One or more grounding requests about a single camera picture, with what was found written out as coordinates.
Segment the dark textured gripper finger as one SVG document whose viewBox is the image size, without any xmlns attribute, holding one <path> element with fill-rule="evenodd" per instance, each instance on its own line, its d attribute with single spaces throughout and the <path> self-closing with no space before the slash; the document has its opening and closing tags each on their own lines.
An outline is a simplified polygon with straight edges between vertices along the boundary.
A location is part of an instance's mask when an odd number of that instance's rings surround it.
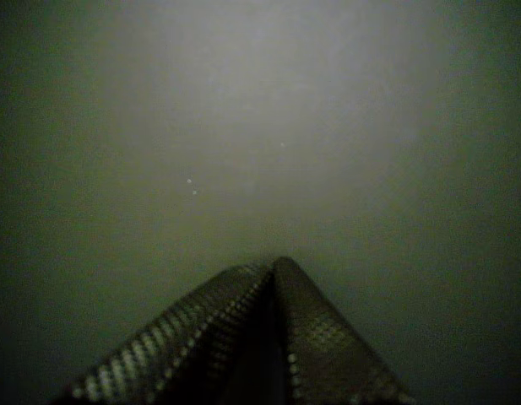
<svg viewBox="0 0 521 405">
<path fill-rule="evenodd" d="M 290 404 L 414 404 L 382 358 L 289 257 L 274 297 Z"/>
<path fill-rule="evenodd" d="M 229 267 L 170 305 L 57 404 L 216 404 L 263 307 L 268 265 Z"/>
</svg>

